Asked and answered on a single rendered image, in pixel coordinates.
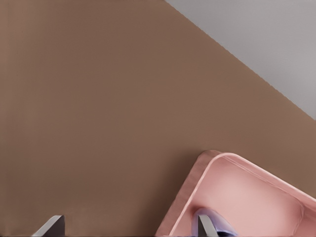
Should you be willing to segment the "lavender blue cup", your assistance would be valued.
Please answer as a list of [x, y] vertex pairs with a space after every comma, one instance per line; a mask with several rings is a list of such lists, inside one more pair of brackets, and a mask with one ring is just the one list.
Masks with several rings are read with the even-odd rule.
[[[198, 236], [198, 215], [207, 215], [210, 218], [217, 231], [217, 236]], [[219, 213], [209, 208], [200, 208], [193, 215], [192, 235], [197, 237], [233, 237], [238, 234], [229, 222]]]

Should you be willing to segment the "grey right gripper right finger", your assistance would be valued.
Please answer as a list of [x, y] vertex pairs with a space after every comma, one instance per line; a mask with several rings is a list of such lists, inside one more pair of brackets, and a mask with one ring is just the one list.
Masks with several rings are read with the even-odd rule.
[[197, 235], [198, 236], [217, 236], [217, 231], [207, 215], [197, 216]]

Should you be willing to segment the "pink plastic box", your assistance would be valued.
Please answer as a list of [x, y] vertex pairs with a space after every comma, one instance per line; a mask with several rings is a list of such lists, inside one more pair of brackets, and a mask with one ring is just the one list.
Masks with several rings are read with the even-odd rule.
[[224, 217], [233, 237], [316, 237], [316, 199], [233, 153], [198, 156], [156, 235], [197, 237], [200, 208]]

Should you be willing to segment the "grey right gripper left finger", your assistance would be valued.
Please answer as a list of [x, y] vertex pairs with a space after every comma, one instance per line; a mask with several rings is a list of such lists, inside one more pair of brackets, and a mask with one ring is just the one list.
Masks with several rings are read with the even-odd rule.
[[32, 236], [65, 236], [65, 216], [52, 216]]

